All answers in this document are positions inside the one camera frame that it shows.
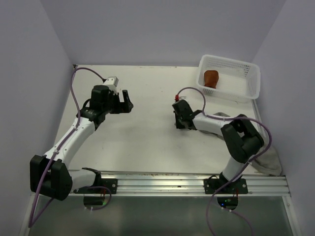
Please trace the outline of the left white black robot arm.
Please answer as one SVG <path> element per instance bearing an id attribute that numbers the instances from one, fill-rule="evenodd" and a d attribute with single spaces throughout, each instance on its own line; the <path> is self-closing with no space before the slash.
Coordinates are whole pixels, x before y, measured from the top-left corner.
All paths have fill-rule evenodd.
<path id="1" fill-rule="evenodd" d="M 96 85 L 85 101 L 70 129 L 43 156 L 30 161 L 30 189 L 53 199 L 64 200 L 74 190 L 86 188 L 91 193 L 101 190 L 101 173 L 92 168 L 71 172 L 68 167 L 80 149 L 105 121 L 107 114 L 130 113 L 133 103 L 127 90 L 122 90 L 123 101 L 112 86 Z"/>

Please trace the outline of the rust brown towel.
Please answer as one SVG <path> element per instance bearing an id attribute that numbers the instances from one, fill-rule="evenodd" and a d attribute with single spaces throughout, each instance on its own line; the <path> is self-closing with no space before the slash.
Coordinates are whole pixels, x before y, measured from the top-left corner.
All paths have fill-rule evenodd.
<path id="1" fill-rule="evenodd" d="M 219 72 L 216 70 L 207 70 L 204 72 L 204 86 L 216 89 L 219 81 Z"/>

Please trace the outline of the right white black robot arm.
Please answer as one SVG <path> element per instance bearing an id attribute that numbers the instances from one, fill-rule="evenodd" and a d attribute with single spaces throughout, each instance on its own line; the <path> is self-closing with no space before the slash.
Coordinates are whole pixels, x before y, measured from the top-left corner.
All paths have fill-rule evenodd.
<path id="1" fill-rule="evenodd" d="M 237 187 L 240 170 L 264 146 L 260 133 L 243 114 L 232 120 L 218 115 L 209 118 L 201 110 L 193 111 L 183 99 L 173 103 L 172 107 L 176 128 L 215 134 L 224 140 L 230 159 L 220 173 L 219 187 L 225 193 L 232 192 Z"/>

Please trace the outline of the grey towel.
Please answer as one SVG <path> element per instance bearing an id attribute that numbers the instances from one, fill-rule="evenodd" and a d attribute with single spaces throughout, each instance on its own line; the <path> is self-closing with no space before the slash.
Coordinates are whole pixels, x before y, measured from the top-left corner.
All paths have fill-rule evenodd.
<path id="1" fill-rule="evenodd" d="M 280 176 L 282 173 L 279 156 L 273 146 L 270 146 L 264 154 L 253 160 L 252 166 L 260 173 L 266 175 Z"/>

